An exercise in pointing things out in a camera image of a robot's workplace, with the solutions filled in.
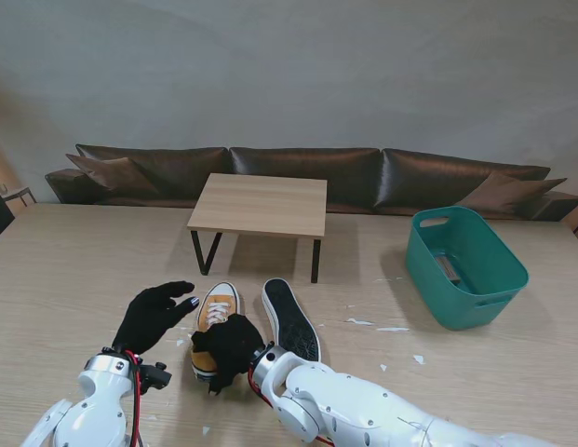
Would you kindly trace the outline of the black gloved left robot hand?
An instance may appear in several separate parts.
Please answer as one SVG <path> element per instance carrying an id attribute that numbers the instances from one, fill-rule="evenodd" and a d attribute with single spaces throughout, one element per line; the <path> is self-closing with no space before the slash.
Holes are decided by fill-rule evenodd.
<path id="1" fill-rule="evenodd" d="M 141 291 L 128 305 L 112 342 L 113 350 L 136 355 L 150 350 L 169 329 L 199 307 L 197 297 L 177 302 L 194 289 L 193 283 L 171 281 Z"/>

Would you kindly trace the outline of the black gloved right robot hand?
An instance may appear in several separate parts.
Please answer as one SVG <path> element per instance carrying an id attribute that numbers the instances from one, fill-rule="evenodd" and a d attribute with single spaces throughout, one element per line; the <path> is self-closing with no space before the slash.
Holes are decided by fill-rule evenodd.
<path id="1" fill-rule="evenodd" d="M 192 359 L 204 353 L 211 357 L 214 376 L 208 380 L 208 392 L 215 395 L 230 386 L 238 374 L 247 373 L 256 353 L 265 348 L 256 327 L 239 314 L 213 324 L 205 332 L 196 331 L 192 342 Z"/>

